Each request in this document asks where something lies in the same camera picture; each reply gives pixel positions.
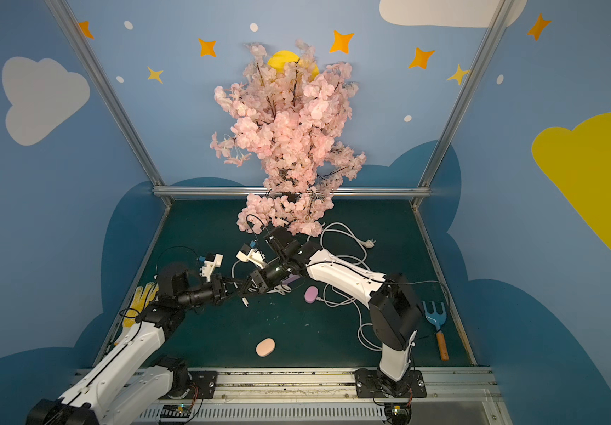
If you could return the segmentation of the purple power strip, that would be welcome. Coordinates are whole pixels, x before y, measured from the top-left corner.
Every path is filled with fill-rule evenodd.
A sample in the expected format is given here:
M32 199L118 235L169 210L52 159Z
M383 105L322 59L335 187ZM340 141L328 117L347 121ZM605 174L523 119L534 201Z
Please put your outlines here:
M300 276L299 274L290 274L287 278L285 278L282 281L282 285L289 285L289 284L295 283L296 281L298 281L301 278L302 276Z

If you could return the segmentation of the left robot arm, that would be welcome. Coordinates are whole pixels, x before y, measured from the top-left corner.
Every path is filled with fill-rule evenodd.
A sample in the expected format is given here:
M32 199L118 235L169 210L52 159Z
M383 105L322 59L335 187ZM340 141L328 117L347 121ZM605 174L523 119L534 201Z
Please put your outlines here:
M222 304L229 285L213 267L201 272L204 283L190 286L183 263L165 267L157 277L159 292L135 318L116 347L96 367L56 400L42 399L29 412L29 424L130 424L160 398L179 405L201 405L213 396L215 375L190 374L183 359L161 357L135 377L147 359L164 345L188 310Z

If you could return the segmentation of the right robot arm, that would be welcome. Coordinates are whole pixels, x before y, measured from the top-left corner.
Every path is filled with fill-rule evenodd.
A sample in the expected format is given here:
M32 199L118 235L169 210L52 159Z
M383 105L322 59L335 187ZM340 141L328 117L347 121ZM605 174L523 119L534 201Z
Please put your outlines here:
M270 228L266 243L275 253L273 260L246 244L236 254L238 261L256 267L248 288L267 293L287 278L301 276L343 292L369 310L371 327L382 343L379 375L393 383L406 377L424 308L402 274L389 276L353 265L314 239L301 243L285 228Z

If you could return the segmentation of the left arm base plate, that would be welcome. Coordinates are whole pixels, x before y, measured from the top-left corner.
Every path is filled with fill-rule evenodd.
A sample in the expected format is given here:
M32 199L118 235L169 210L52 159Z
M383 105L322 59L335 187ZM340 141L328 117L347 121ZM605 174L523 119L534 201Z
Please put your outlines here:
M209 400L215 394L218 373L212 370L174 372L171 390L161 400Z

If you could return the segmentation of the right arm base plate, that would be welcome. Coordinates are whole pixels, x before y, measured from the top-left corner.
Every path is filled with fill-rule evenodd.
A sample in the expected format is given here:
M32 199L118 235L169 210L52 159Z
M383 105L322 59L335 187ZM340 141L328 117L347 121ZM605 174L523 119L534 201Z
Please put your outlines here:
M419 370L408 369L399 381L393 381L380 370L357 369L354 373L358 398L426 398L427 389Z

